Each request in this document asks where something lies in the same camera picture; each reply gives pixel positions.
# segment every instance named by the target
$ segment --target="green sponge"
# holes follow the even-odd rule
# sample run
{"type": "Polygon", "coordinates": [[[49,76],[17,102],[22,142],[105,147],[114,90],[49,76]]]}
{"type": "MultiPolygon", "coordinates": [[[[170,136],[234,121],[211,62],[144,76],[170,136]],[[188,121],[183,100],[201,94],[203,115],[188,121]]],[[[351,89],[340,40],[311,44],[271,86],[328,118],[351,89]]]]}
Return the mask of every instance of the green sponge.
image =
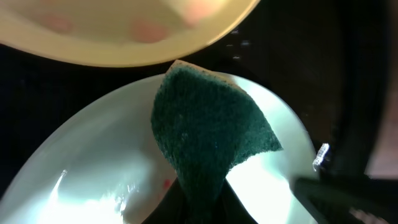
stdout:
{"type": "Polygon", "coordinates": [[[171,67],[156,94],[151,123],[184,191],[187,223],[209,223],[225,177],[235,165],[281,149],[246,92],[181,61],[171,67]]]}

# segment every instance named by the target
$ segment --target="black surface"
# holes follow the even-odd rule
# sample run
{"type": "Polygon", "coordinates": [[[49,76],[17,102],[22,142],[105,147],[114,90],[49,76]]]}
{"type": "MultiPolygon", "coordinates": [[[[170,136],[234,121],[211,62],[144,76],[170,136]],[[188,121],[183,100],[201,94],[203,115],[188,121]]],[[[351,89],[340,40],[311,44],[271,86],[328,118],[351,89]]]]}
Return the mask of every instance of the black surface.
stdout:
{"type": "MultiPolygon", "coordinates": [[[[348,65],[343,32],[347,30],[340,27],[344,22],[339,19],[341,9],[329,0],[263,0],[235,32],[183,60],[239,75],[269,88],[297,113],[318,148],[322,142],[337,142],[332,133],[342,134],[341,102],[346,97],[343,89],[349,86],[344,82],[348,65]]],[[[351,41],[361,39],[352,36],[351,41]]],[[[371,59],[359,59],[357,65],[373,65],[371,59]]],[[[0,192],[40,144],[68,118],[123,85],[164,73],[170,64],[86,67],[0,45],[0,192]]],[[[365,144],[368,140],[361,138],[356,141],[365,144]]]]}

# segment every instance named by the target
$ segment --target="sponge edge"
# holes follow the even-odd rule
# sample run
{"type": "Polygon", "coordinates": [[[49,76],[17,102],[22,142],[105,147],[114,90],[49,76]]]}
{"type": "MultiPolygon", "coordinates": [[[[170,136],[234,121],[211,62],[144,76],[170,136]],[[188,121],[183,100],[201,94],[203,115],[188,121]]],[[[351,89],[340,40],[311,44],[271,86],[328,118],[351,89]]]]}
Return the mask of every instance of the sponge edge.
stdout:
{"type": "Polygon", "coordinates": [[[181,61],[156,94],[151,123],[159,149],[177,172],[191,223],[211,218],[230,169],[257,153],[281,149],[246,92],[181,61]]]}

